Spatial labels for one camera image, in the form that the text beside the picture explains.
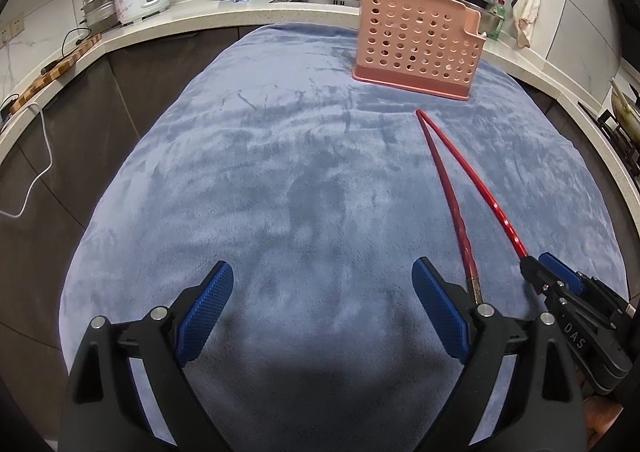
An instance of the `blue textured gripper pad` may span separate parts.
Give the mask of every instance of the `blue textured gripper pad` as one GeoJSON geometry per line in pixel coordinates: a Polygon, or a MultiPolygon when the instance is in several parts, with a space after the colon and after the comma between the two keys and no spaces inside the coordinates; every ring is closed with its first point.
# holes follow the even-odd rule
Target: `blue textured gripper pad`
{"type": "Polygon", "coordinates": [[[578,296],[582,294],[584,288],[580,277],[558,257],[551,253],[543,253],[538,262],[562,280],[571,293],[578,296]]]}
{"type": "Polygon", "coordinates": [[[415,293],[436,329],[447,355],[466,364],[471,354],[466,321],[451,301],[441,280],[436,278],[422,260],[414,262],[412,282],[415,293]]]}
{"type": "Polygon", "coordinates": [[[175,359],[181,367],[200,356],[233,288],[234,273],[225,262],[193,303],[178,328],[175,359]]]}

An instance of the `electrical outlet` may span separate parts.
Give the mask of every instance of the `electrical outlet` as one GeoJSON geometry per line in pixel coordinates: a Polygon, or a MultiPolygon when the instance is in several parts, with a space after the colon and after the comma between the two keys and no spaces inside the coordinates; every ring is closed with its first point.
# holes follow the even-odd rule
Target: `electrical outlet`
{"type": "Polygon", "coordinates": [[[24,17],[20,15],[9,22],[9,28],[11,30],[11,38],[19,35],[24,31],[24,17]]]}
{"type": "Polygon", "coordinates": [[[0,43],[4,46],[11,40],[11,29],[9,24],[0,25],[0,43]]]}

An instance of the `white cable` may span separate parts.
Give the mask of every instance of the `white cable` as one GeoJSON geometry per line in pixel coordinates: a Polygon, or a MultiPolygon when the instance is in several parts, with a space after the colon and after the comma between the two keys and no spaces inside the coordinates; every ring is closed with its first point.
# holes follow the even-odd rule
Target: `white cable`
{"type": "Polygon", "coordinates": [[[49,138],[47,137],[47,129],[44,126],[44,114],[42,113],[42,109],[36,102],[33,102],[28,106],[31,106],[31,105],[36,106],[36,108],[38,109],[38,113],[40,114],[40,119],[42,120],[42,133],[44,134],[44,143],[47,145],[47,151],[49,152],[49,166],[46,167],[42,172],[40,172],[33,181],[31,181],[31,185],[29,186],[29,190],[27,190],[27,196],[24,198],[24,203],[22,204],[22,209],[20,210],[20,213],[18,213],[17,215],[14,215],[12,213],[3,212],[2,210],[0,210],[0,215],[4,215],[5,217],[8,217],[10,219],[18,219],[22,216],[22,214],[24,213],[24,209],[27,207],[27,201],[29,200],[29,196],[31,195],[31,190],[33,190],[33,187],[38,182],[38,179],[40,179],[44,174],[46,174],[50,170],[50,168],[53,166],[53,154],[51,153],[51,145],[49,144],[49,138]]]}

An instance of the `pink plastic basket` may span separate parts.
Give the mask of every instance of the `pink plastic basket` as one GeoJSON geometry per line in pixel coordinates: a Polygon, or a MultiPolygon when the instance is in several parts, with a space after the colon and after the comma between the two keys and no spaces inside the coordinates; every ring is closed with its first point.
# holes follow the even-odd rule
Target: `pink plastic basket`
{"type": "Polygon", "coordinates": [[[455,0],[360,0],[353,78],[468,99],[480,13],[455,0]]]}

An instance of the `stainless steel pot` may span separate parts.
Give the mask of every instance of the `stainless steel pot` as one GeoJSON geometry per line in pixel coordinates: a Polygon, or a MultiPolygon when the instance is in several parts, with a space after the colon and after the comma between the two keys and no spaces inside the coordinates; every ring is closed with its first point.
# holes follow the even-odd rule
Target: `stainless steel pot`
{"type": "Polygon", "coordinates": [[[491,13],[487,9],[483,9],[471,2],[467,2],[465,0],[458,0],[458,2],[462,2],[469,9],[475,9],[480,13],[480,23],[478,24],[478,34],[486,33],[487,35],[493,34],[493,32],[497,29],[500,22],[502,22],[502,17],[491,13]]]}
{"type": "Polygon", "coordinates": [[[103,33],[118,24],[116,5],[113,0],[85,0],[84,20],[92,34],[103,33]]]}

